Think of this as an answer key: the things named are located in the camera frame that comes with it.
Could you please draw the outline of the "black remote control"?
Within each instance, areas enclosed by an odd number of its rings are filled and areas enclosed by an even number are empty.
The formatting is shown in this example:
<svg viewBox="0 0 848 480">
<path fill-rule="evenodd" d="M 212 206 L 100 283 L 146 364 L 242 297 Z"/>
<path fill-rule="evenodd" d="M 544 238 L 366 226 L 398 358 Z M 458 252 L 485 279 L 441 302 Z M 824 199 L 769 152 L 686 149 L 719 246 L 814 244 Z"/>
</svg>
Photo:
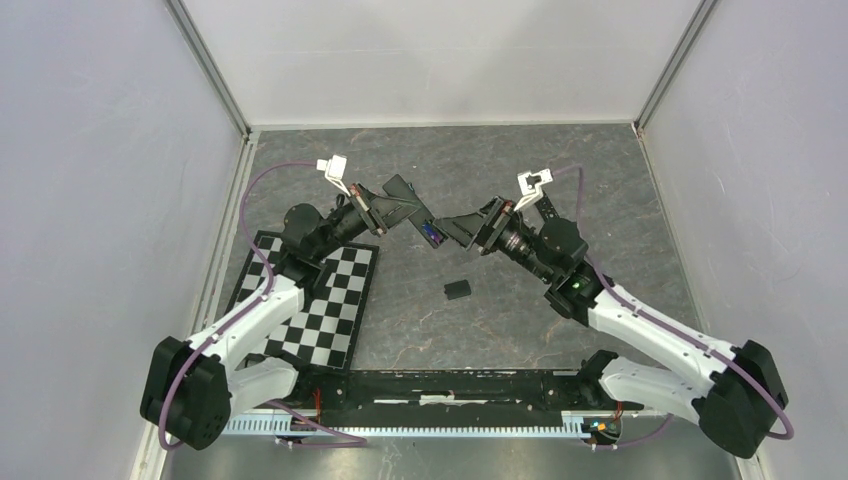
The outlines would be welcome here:
<svg viewBox="0 0 848 480">
<path fill-rule="evenodd" d="M 447 241 L 443 232 L 430 221 L 423 222 L 419 227 L 419 231 L 428 244 L 434 249 L 439 248 Z"/>
</svg>

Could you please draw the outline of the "black battery cover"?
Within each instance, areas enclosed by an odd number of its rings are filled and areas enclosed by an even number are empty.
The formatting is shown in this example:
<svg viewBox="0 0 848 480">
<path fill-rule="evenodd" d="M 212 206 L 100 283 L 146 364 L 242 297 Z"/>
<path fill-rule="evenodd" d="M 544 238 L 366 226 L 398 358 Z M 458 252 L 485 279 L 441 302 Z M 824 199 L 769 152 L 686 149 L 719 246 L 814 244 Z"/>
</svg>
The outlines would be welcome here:
<svg viewBox="0 0 848 480">
<path fill-rule="evenodd" d="M 444 294 L 447 300 L 457 300 L 472 294 L 472 288 L 468 280 L 459 280 L 444 285 Z"/>
</svg>

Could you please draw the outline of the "purple battery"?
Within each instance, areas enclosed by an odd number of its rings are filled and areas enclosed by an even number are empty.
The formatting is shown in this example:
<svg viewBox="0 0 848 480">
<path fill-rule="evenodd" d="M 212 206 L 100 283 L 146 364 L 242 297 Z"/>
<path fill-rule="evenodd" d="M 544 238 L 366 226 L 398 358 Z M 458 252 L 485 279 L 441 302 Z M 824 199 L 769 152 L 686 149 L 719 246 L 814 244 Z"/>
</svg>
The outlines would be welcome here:
<svg viewBox="0 0 848 480">
<path fill-rule="evenodd" d="M 436 244 L 441 244 L 443 242 L 443 238 L 438 230 L 433 228 L 432 226 L 425 225 L 426 233 L 429 238 L 435 242 Z"/>
</svg>

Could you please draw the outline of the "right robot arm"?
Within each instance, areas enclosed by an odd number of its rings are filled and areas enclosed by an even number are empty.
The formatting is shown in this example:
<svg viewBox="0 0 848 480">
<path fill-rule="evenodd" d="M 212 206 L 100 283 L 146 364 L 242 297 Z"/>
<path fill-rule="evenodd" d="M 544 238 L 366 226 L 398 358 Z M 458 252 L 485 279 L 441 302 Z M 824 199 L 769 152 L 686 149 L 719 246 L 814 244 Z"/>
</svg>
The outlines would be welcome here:
<svg viewBox="0 0 848 480">
<path fill-rule="evenodd" d="M 577 223 L 543 209 L 529 226 L 500 197 L 480 210 L 438 218 L 444 236 L 481 254 L 499 252 L 548 287 L 545 298 L 564 318 L 615 337 L 658 362 L 647 367 L 618 354 L 598 354 L 599 370 L 577 382 L 591 408 L 637 403 L 685 419 L 715 445 L 752 458 L 767 438 L 789 440 L 788 395 L 770 350 L 748 340 L 738 346 L 690 328 L 639 301 L 588 260 Z"/>
</svg>

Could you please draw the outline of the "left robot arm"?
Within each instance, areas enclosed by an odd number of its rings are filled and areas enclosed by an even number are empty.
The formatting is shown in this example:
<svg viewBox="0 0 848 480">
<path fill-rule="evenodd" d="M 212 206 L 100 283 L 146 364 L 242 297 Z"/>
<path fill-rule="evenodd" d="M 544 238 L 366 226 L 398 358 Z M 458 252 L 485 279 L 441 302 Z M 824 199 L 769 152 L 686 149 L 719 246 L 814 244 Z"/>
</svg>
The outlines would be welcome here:
<svg viewBox="0 0 848 480">
<path fill-rule="evenodd" d="M 328 256 L 364 232 L 386 234 L 405 220 L 423 236 L 435 217 L 401 176 L 376 194 L 359 183 L 344 188 L 336 207 L 322 215 L 311 204 L 291 207 L 284 217 L 282 250 L 257 289 L 221 319 L 186 340 L 169 336 L 154 349 L 140 414 L 158 428 L 160 446 L 202 450 L 235 415 L 281 399 L 306 405 L 313 379 L 279 358 L 241 369 L 244 358 L 286 320 L 310 308 L 330 276 Z"/>
</svg>

